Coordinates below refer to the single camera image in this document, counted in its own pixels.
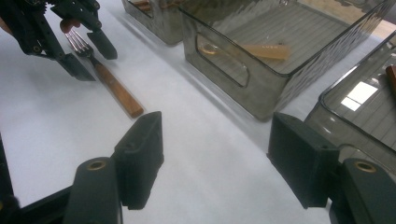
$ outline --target white table surface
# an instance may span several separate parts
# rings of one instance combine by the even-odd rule
[[[163,113],[165,162],[147,206],[123,208],[124,223],[330,223],[328,208],[301,207],[266,158],[271,121],[258,122],[235,106],[185,61],[182,43],[166,46],[121,1],[100,3],[103,30],[119,58],[98,59],[145,113]],[[47,17],[70,52],[60,20],[50,10]],[[381,40],[372,35],[282,112],[304,119],[320,93]],[[100,82],[78,81],[56,62],[24,55],[5,32],[0,43],[0,133],[25,206],[70,186],[82,162],[109,157],[135,119]]]

